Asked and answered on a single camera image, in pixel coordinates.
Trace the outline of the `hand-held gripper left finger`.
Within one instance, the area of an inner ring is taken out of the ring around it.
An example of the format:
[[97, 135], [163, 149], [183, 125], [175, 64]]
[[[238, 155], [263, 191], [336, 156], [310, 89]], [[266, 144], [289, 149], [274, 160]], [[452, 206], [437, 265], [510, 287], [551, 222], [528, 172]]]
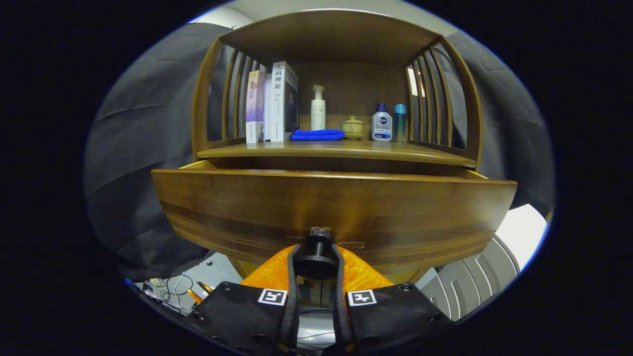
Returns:
[[213, 356], [286, 356], [297, 343], [300, 245], [276, 253], [241, 283], [224, 281], [182, 322]]

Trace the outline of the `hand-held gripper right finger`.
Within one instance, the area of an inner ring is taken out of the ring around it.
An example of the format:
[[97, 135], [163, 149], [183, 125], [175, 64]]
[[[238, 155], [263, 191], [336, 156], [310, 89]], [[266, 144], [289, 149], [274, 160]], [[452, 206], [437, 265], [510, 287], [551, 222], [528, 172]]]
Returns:
[[414, 284], [394, 284], [356, 254], [332, 246], [335, 356], [421, 356], [453, 322]]

